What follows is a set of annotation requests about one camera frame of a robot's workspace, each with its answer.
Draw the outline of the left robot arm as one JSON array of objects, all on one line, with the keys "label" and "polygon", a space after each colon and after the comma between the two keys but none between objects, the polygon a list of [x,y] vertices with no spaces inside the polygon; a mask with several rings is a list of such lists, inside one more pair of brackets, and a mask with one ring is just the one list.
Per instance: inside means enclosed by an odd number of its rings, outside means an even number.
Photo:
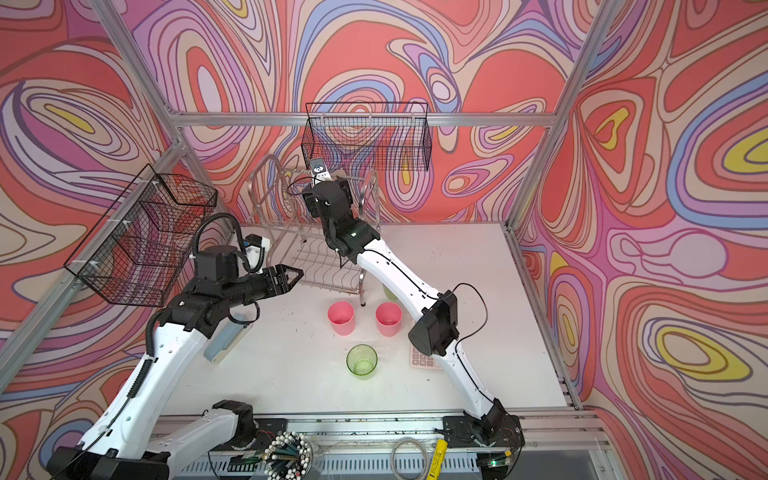
[{"label": "left robot arm", "polygon": [[264,261],[268,247],[244,235],[232,214],[203,220],[189,253],[194,275],[155,312],[145,328],[145,352],[119,393],[74,447],[59,447],[46,469],[53,479],[170,479],[220,445],[247,449],[259,428],[251,405],[215,403],[194,422],[156,442],[150,437],[171,394],[219,324],[247,328],[232,310],[290,292],[303,270]]}]

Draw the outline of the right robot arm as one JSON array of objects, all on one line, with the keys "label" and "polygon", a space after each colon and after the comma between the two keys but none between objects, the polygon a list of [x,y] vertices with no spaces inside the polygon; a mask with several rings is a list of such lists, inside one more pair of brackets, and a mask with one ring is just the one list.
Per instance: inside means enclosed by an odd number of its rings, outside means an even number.
[{"label": "right robot arm", "polygon": [[344,179],[312,179],[301,191],[310,215],[320,221],[328,247],[391,291],[415,320],[408,332],[413,347],[432,357],[459,389],[464,415],[477,441],[489,445],[508,416],[471,365],[458,330],[459,302],[454,289],[439,291],[403,263],[372,225],[352,210],[352,193]]}]

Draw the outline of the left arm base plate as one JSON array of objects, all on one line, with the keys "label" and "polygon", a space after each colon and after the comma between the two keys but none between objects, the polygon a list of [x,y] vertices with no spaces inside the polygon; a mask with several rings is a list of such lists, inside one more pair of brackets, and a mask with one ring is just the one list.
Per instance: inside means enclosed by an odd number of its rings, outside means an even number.
[{"label": "left arm base plate", "polygon": [[287,429],[287,419],[282,417],[256,417],[256,430],[250,439],[235,438],[214,447],[211,452],[264,450],[278,434]]}]

